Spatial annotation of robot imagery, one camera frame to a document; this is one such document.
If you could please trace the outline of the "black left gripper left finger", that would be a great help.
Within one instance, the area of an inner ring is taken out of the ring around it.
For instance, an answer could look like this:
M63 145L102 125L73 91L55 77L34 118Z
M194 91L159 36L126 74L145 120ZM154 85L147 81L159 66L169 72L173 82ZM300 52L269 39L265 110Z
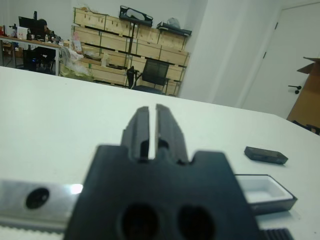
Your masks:
M132 160L149 159L149 120L149 108L140 107L122 132L121 145L127 148L128 156Z

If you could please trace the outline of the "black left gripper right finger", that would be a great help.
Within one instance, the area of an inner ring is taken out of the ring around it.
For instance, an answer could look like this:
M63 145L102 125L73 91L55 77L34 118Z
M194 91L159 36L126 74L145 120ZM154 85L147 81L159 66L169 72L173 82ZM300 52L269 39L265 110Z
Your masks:
M184 134L171 110L162 104L156 105L155 147L156 157L165 152L165 158L173 164L189 163Z

